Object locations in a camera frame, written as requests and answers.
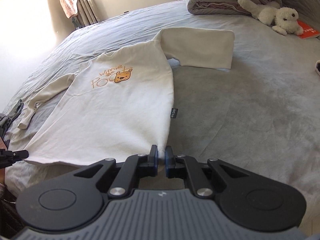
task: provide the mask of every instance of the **pink towel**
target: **pink towel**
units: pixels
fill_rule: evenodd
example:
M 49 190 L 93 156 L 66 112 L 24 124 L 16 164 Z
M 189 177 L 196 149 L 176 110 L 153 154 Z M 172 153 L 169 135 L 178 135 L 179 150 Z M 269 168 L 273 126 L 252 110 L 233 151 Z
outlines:
M 60 0 L 60 4 L 68 18 L 78 14 L 77 0 Z

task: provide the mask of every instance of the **metal bolt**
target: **metal bolt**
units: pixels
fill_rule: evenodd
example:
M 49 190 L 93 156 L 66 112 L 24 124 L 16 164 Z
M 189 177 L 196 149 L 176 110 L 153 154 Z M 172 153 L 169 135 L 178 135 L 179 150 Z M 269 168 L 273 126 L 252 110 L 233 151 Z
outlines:
M 206 187 L 197 190 L 197 194 L 201 197 L 209 197 L 212 193 L 213 191 Z
M 125 193 L 125 189 L 123 187 L 114 187 L 109 192 L 113 196 L 121 196 Z

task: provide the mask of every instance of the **bed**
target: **bed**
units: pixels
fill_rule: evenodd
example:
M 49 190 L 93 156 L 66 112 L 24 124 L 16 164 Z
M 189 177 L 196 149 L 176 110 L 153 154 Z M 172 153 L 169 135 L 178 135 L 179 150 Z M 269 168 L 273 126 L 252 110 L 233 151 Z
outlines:
M 169 26 L 226 29 L 236 36 L 231 70 L 181 67 L 170 60 L 174 107 L 179 109 L 168 138 L 174 153 L 201 162 L 216 157 L 292 185 L 307 200 L 304 221 L 318 215 L 320 77 L 314 69 L 320 59 L 318 39 L 282 36 L 243 15 L 191 15 L 184 1 L 139 9 L 71 33 L 23 83 L 5 112 L 19 99 L 26 105 L 41 88 L 76 72 L 82 62 L 150 40 Z M 63 94 L 39 107 L 27 130 L 17 129 L 22 115 L 12 124 L 5 138 L 11 140 L 10 150 L 26 146 Z M 17 196 L 32 184 L 73 169 L 19 162 L 6 168 L 5 182 Z

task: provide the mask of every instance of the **orange book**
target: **orange book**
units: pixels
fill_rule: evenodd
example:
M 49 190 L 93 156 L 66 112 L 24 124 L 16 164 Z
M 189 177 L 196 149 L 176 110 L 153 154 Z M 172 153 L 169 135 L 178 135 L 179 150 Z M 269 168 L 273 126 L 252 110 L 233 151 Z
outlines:
M 308 24 L 305 24 L 300 20 L 297 20 L 297 22 L 303 28 L 303 34 L 299 35 L 301 39 L 304 40 L 304 39 L 316 38 L 320 35 L 320 32 L 310 27 Z

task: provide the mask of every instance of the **stuffed animal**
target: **stuffed animal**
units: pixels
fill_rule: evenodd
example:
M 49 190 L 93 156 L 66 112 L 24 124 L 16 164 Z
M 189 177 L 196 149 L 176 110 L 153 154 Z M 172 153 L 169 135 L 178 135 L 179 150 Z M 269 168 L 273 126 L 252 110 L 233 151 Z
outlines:
M 282 35 L 294 33 L 303 34 L 303 28 L 298 24 L 298 12 L 295 9 L 282 7 L 277 2 L 271 2 L 267 5 L 255 4 L 250 0 L 238 0 L 240 6 L 250 12 L 252 17 L 261 21 L 263 24 L 271 26 L 272 29 Z

